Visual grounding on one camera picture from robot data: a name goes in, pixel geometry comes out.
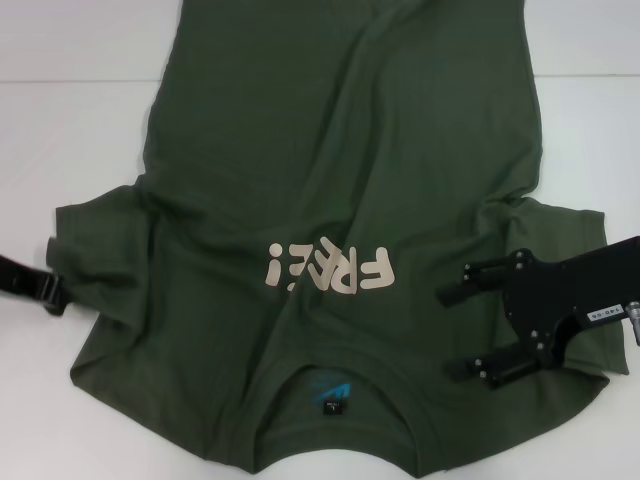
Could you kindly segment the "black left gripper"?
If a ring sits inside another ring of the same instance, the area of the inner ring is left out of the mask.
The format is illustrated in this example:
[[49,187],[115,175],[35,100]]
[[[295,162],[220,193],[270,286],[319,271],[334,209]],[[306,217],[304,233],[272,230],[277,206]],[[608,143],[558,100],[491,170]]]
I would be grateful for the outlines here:
[[22,265],[5,256],[1,257],[0,274],[2,292],[44,304],[52,316],[64,314],[66,291],[60,276]]

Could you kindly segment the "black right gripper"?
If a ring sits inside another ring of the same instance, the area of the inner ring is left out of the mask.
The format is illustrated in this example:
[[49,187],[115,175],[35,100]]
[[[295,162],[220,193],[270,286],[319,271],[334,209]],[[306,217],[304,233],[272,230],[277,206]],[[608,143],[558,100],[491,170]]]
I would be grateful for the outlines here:
[[454,306],[504,288],[505,314],[521,342],[449,360],[452,381],[478,379],[495,390],[562,367],[569,343],[590,329],[627,318],[639,334],[637,237],[560,262],[543,262],[523,250],[509,272],[510,265],[509,257],[467,263],[458,283],[436,289],[441,305]]

